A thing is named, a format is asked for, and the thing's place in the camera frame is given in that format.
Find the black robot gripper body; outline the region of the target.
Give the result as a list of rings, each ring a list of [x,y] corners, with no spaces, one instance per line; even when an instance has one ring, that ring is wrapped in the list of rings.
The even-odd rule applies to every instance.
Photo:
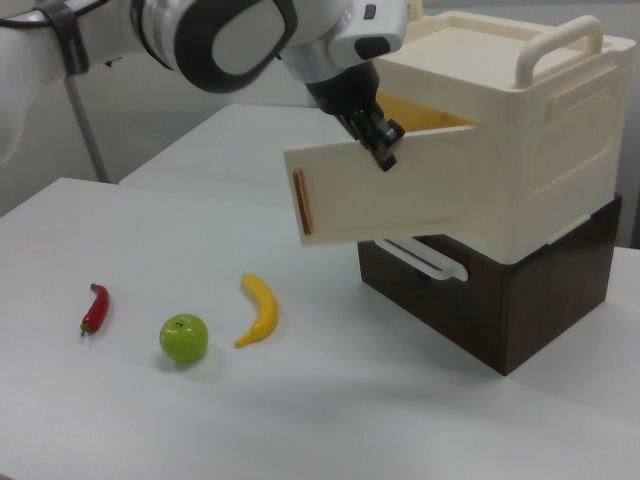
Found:
[[[307,91],[326,114],[349,117],[356,113],[382,115],[377,103],[379,75],[371,61],[352,66],[337,76],[305,84]]]

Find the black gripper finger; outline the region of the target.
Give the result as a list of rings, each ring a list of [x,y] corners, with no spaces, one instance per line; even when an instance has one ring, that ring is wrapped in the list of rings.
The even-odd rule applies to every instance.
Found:
[[[362,111],[351,111],[341,115],[341,124],[354,140],[357,140],[366,150],[375,150],[375,135],[371,125]]]
[[[396,164],[394,151],[404,135],[404,128],[395,120],[385,120],[382,117],[374,119],[370,152],[383,172],[389,171]]]

